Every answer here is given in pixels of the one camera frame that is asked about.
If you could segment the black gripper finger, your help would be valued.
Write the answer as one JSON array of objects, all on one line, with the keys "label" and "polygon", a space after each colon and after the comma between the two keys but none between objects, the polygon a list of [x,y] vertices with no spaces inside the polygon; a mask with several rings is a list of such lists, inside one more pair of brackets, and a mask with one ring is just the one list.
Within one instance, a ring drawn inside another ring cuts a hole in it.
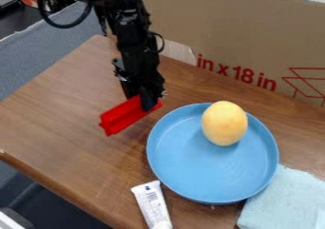
[{"label": "black gripper finger", "polygon": [[139,89],[140,107],[143,111],[148,111],[158,103],[159,97],[152,89],[142,87]]},{"label": "black gripper finger", "polygon": [[122,89],[127,99],[139,95],[139,84],[136,82],[123,82]]}]

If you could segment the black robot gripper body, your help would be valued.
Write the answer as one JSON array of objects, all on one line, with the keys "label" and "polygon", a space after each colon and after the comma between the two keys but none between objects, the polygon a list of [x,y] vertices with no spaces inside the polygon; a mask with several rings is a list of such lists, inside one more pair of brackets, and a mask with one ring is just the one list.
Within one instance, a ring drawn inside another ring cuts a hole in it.
[{"label": "black robot gripper body", "polygon": [[163,46],[158,48],[156,37],[162,37],[155,32],[144,34],[144,40],[131,44],[131,41],[116,43],[120,52],[120,58],[112,60],[115,66],[114,75],[119,78],[120,85],[123,82],[136,82],[139,88],[146,87],[156,92],[162,97],[164,89],[164,79],[158,71],[160,63],[159,53]]}]

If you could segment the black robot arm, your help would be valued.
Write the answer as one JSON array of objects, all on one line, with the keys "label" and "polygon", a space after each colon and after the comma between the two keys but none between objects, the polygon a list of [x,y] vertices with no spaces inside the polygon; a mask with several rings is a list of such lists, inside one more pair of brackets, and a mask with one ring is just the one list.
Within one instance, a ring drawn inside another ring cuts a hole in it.
[{"label": "black robot arm", "polygon": [[158,48],[156,37],[162,36],[150,30],[150,13],[142,0],[100,1],[120,52],[112,60],[114,74],[126,98],[139,96],[140,109],[148,111],[164,92],[164,78],[158,70],[163,46]]}]

